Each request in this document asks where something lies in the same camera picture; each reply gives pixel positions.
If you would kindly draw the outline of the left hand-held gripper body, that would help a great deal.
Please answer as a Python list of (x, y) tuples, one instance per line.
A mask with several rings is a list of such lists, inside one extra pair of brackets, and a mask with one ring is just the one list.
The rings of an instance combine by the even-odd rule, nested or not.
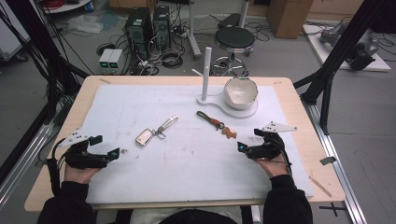
[(58, 148), (66, 149), (64, 159), (69, 166), (77, 169), (107, 166), (107, 155), (91, 154), (88, 151), (89, 138), (81, 129), (76, 129), (60, 142)]

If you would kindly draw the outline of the silver car key with ring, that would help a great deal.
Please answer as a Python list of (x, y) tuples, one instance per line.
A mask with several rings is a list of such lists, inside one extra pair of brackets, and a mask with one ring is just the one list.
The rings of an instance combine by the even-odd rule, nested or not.
[(157, 129), (145, 129), (142, 131), (135, 139), (135, 142), (141, 146), (145, 147), (149, 141), (154, 137), (158, 136), (160, 139), (165, 139), (166, 135), (164, 134), (164, 131), (171, 127), (173, 124), (175, 124), (178, 121), (177, 116), (172, 116), (169, 119), (167, 119), (160, 127)]

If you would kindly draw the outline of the white key stand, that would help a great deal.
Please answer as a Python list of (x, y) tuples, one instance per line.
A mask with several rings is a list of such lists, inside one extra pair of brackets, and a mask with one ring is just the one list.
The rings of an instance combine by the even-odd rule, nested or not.
[(195, 69), (192, 69), (192, 72), (196, 73), (197, 75), (203, 78), (202, 94), (197, 97), (197, 103), (199, 105), (213, 105), (217, 107), (220, 111), (222, 111), (225, 115), (234, 119), (247, 119), (252, 117), (258, 109), (258, 97), (256, 99), (256, 102), (250, 108), (239, 110), (230, 107), (229, 105), (227, 105), (222, 95), (224, 85), (229, 79), (225, 82), (225, 84), (222, 87), (222, 91), (219, 94), (210, 95), (208, 93), (211, 54), (212, 54), (212, 48), (206, 47), (204, 72), (202, 74), (196, 71)]

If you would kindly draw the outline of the person's left hand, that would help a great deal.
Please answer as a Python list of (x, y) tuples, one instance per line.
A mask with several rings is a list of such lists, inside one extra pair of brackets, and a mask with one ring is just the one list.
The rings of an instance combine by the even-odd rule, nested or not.
[(87, 168), (82, 170), (66, 165), (64, 170), (64, 181), (88, 184), (91, 178), (100, 171), (101, 168)]

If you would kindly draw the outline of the person's right hand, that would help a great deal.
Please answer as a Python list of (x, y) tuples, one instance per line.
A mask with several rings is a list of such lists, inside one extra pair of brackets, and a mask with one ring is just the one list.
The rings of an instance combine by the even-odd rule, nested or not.
[(288, 175), (290, 173), (285, 159), (282, 156), (277, 156), (272, 160), (268, 159), (255, 159), (256, 163), (272, 178), (279, 175)]

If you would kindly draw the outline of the white table mat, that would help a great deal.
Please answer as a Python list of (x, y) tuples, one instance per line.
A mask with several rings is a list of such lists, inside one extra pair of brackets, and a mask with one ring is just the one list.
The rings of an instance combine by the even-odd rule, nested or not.
[[(96, 174), (89, 187), (91, 204), (170, 203), (259, 200), (271, 182), (264, 170), (237, 143), (262, 144), (254, 134), (271, 121), (285, 117), (271, 86), (259, 88), (258, 109), (247, 119), (234, 119), (213, 105), (196, 101), (202, 88), (168, 85), (103, 85), (92, 101), (82, 131), (102, 135), (90, 147), (94, 154), (119, 148), (120, 157)], [(196, 115), (203, 111), (237, 132), (228, 139), (221, 130)], [(145, 147), (135, 139), (145, 129), (157, 129), (167, 119), (178, 121), (154, 136)]]

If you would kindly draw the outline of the white power supply unit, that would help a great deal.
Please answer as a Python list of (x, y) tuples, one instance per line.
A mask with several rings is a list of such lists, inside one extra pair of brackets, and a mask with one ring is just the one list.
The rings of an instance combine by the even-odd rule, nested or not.
[(104, 49), (99, 59), (99, 64), (104, 75), (108, 75), (110, 72), (109, 59), (111, 58), (112, 53), (112, 49)]
[(108, 60), (110, 72), (112, 75), (120, 75), (124, 66), (124, 55), (121, 49), (114, 49)]

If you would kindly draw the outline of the black tape cross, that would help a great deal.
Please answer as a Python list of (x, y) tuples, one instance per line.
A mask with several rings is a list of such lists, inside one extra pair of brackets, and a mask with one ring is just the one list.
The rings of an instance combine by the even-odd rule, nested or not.
[(331, 210), (335, 217), (339, 217), (338, 215), (339, 211), (347, 210), (345, 207), (335, 206), (334, 203), (330, 203), (329, 205), (320, 205), (318, 208), (321, 210)]

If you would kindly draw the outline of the black round stool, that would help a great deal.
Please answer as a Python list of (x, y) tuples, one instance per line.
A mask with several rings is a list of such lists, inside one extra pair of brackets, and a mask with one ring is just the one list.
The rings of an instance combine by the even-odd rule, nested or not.
[(217, 58), (211, 64), (212, 76), (246, 77), (246, 65), (236, 58), (236, 53), (249, 56), (253, 52), (255, 36), (247, 29), (240, 27), (224, 27), (216, 31), (215, 45), (228, 52), (227, 56)]

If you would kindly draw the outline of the clear plastic bag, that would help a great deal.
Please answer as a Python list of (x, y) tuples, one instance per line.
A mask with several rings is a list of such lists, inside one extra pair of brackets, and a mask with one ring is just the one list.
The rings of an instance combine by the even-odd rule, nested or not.
[(68, 28), (88, 34), (99, 34), (104, 25), (95, 16), (80, 15), (67, 21)]

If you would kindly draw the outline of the large black computer tower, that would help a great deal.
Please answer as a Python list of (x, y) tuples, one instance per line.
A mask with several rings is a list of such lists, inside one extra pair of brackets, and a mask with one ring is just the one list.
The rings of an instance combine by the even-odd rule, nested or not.
[(124, 29), (136, 54), (142, 60), (147, 60), (149, 58), (149, 41), (153, 37), (149, 8), (133, 7)]

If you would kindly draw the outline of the white metal stand leg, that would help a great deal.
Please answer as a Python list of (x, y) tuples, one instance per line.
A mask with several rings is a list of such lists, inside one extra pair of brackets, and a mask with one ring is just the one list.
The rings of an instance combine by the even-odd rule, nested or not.
[(202, 53), (199, 49), (197, 40), (194, 35), (194, 0), (188, 0), (189, 2), (189, 29), (188, 29), (188, 39), (191, 45), (191, 50), (193, 54), (193, 59), (198, 60)]
[(240, 19), (239, 19), (239, 27), (240, 28), (245, 27), (249, 3), (250, 3), (250, 0), (242, 0), (242, 6), (241, 6), (241, 10), (240, 10)]

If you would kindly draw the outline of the slim black computer tower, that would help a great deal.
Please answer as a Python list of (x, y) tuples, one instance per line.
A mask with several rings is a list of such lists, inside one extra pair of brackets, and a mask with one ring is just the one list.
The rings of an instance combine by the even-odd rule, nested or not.
[(157, 49), (171, 47), (169, 6), (156, 6), (153, 12), (153, 29)]

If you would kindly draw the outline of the round white table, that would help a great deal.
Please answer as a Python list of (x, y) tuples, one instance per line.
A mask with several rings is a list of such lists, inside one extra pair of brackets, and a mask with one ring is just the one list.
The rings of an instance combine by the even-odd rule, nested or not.
[(77, 4), (63, 3), (60, 7), (56, 7), (56, 8), (47, 7), (44, 9), (44, 11), (46, 13), (51, 13), (51, 14), (61, 13), (61, 12), (66, 12), (66, 11), (74, 10), (77, 8), (85, 7), (87, 5), (90, 5), (91, 3), (92, 3), (92, 0), (78, 0)]

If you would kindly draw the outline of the black metal frame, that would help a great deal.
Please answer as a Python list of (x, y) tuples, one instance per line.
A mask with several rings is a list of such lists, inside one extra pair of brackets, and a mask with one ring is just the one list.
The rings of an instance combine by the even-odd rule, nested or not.
[(332, 95), (332, 81), (343, 61), (352, 52), (362, 38), (363, 33), (378, 18), (381, 10), (390, 0), (364, 0), (352, 18), (350, 24), (337, 41), (323, 65), (312, 75), (293, 83), (295, 89), (309, 84), (300, 98), (309, 105), (314, 105), (322, 95), (319, 115), (319, 127), (328, 135), (328, 117)]
[(22, 46), (34, 60), (41, 76), (47, 80), (48, 102), (44, 105), (34, 122), (30, 125), (21, 140), (0, 166), (0, 185), (6, 182), (17, 161), (26, 151), (28, 144), (42, 124), (48, 124), (55, 117), (55, 106), (65, 96), (75, 96), (81, 85), (76, 76), (86, 78), (88, 73), (71, 64), (55, 46), (50, 32), (30, 0), (5, 0), (10, 10), (16, 16), (23, 29), (31, 38), (28, 44), (17, 29), (0, 10), (0, 19), (6, 27), (17, 37)]

